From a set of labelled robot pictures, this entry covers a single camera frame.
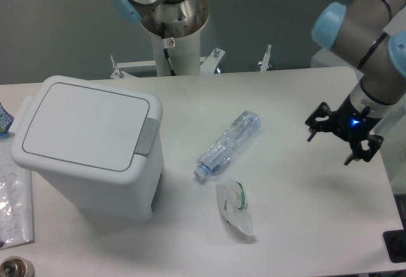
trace bolt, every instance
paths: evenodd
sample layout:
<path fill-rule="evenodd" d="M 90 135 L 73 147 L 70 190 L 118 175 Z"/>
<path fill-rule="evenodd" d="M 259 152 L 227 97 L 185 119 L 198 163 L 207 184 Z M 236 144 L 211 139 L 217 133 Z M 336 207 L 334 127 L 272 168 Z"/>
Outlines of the bolt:
<path fill-rule="evenodd" d="M 112 66 L 113 66 L 113 68 L 115 68 L 115 67 L 117 66 L 117 64 L 116 64 L 115 61 L 114 61 L 114 56 L 113 56 L 113 55 L 110 55 L 110 59 L 111 59 L 111 61 L 112 61 Z"/>
<path fill-rule="evenodd" d="M 121 79 L 124 78 L 124 74 L 121 72 L 121 69 L 118 68 L 117 71 L 118 71 L 118 73 L 119 73 L 119 77 L 120 77 Z"/>

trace plastic bottle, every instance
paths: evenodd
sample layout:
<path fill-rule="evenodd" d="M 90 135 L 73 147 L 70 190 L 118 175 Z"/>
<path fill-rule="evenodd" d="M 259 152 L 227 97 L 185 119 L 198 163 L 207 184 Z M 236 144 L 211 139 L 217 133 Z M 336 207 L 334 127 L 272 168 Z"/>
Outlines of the plastic bottle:
<path fill-rule="evenodd" d="M 251 111 L 244 111 L 223 134 L 197 158 L 195 176 L 200 181 L 213 177 L 230 161 L 233 154 L 261 126 L 261 119 Z"/>

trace metal bracket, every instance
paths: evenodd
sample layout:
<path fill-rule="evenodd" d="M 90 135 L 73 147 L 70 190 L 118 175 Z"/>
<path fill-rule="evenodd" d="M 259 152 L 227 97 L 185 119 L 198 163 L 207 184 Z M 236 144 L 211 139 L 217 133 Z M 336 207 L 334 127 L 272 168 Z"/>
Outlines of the metal bracket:
<path fill-rule="evenodd" d="M 225 51 L 216 48 L 209 56 L 200 57 L 200 74 L 207 75 L 219 73 L 218 63 L 221 61 L 224 55 Z M 116 63 L 113 55 L 110 55 L 110 59 L 114 71 L 110 76 L 112 79 L 126 79 L 128 77 L 137 78 L 137 76 L 129 73 L 153 72 L 157 69 L 155 60 Z"/>

